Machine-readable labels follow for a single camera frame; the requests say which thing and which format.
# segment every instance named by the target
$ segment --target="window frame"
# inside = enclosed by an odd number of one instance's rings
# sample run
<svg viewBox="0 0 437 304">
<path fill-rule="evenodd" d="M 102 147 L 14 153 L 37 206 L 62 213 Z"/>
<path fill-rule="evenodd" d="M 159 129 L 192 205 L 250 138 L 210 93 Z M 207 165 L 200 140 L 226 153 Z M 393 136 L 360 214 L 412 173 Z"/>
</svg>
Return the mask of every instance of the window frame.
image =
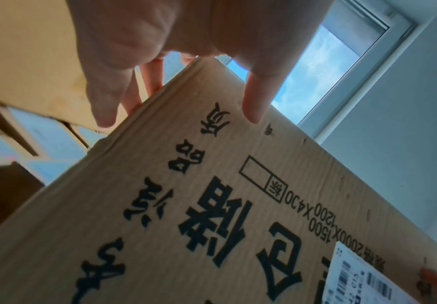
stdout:
<svg viewBox="0 0 437 304">
<path fill-rule="evenodd" d="M 392 8 L 386 12 L 379 12 L 370 1 L 347 1 L 354 4 L 361 13 L 380 20 L 388 26 L 388 29 L 297 124 L 302 131 L 314 139 L 387 57 L 408 37 L 415 26 Z"/>
</svg>

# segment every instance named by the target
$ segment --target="black rectangle outline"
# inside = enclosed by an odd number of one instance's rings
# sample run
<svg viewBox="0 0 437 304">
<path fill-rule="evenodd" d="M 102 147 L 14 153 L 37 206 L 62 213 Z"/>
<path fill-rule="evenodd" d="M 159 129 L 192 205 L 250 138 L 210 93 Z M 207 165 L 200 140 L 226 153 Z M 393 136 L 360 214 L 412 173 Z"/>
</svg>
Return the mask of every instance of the black rectangle outline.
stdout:
<svg viewBox="0 0 437 304">
<path fill-rule="evenodd" d="M 256 164 L 258 164 L 263 170 L 265 170 L 267 173 L 270 174 L 270 177 L 268 178 L 267 184 L 265 184 L 265 188 L 260 187 L 256 182 L 254 182 L 252 179 L 250 179 L 248 176 L 246 176 L 243 173 L 243 170 L 245 168 L 245 165 L 247 165 L 247 162 L 249 160 L 253 160 Z M 249 182 L 251 182 L 253 185 L 255 185 L 258 189 L 262 190 L 262 192 L 264 192 L 265 194 L 267 194 L 268 196 L 270 196 L 271 198 L 273 198 L 274 201 L 276 201 L 277 203 L 281 203 L 282 199 L 285 196 L 285 193 L 287 192 L 287 189 L 289 188 L 289 185 L 287 185 L 286 183 L 284 183 L 284 181 L 282 181 L 278 176 L 276 176 L 272 171 L 268 170 L 264 165 L 262 165 L 261 163 L 259 163 L 259 161 L 257 161 L 255 158 L 253 158 L 251 155 L 249 155 L 247 157 L 247 159 L 245 160 L 245 162 L 243 163 L 242 167 L 240 168 L 240 170 L 238 171 L 238 173 L 243 176 L 246 180 L 248 180 Z M 285 189 L 282 192 L 282 195 L 280 197 L 280 199 L 277 199 L 275 196 L 273 196 L 272 194 L 267 192 L 267 186 L 269 185 L 270 181 L 272 180 L 272 177 L 275 177 L 279 182 L 281 182 L 283 185 L 285 185 Z"/>
</svg>

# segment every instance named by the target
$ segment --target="sky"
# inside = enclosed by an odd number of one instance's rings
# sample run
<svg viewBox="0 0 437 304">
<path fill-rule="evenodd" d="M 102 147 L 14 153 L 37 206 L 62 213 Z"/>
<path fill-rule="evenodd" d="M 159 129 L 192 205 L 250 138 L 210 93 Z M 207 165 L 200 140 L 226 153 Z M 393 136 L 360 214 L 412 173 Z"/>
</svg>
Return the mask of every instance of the sky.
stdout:
<svg viewBox="0 0 437 304">
<path fill-rule="evenodd" d="M 272 105 L 298 124 L 358 59 L 358 55 L 320 26 Z M 228 67 L 245 81 L 247 70 L 235 61 Z"/>
</svg>

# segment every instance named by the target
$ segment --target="barcode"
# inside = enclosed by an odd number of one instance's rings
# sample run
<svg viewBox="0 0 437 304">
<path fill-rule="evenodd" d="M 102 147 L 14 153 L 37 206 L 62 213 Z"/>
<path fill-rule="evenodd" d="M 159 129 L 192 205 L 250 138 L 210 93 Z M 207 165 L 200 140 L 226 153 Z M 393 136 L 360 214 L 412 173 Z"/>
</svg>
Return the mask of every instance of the barcode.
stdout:
<svg viewBox="0 0 437 304">
<path fill-rule="evenodd" d="M 346 261 L 342 262 L 342 269 L 340 270 L 340 276 L 338 277 L 337 293 L 335 294 L 335 303 L 343 303 L 345 297 L 345 289 L 349 280 L 350 264 Z"/>
<path fill-rule="evenodd" d="M 383 295 L 387 299 L 391 299 L 392 297 L 392 289 L 387 286 L 384 282 L 376 278 L 373 274 L 370 272 L 367 276 L 367 284 L 372 287 L 373 289 L 377 290 L 381 295 Z"/>
</svg>

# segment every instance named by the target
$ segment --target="cloud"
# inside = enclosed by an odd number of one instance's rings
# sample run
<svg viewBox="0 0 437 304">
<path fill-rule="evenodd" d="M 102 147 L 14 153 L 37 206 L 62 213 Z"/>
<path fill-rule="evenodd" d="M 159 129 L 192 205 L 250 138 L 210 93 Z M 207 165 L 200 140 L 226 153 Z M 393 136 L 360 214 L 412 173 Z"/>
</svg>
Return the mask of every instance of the cloud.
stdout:
<svg viewBox="0 0 437 304">
<path fill-rule="evenodd" d="M 298 124 L 357 59 L 321 26 L 272 105 Z"/>
</svg>

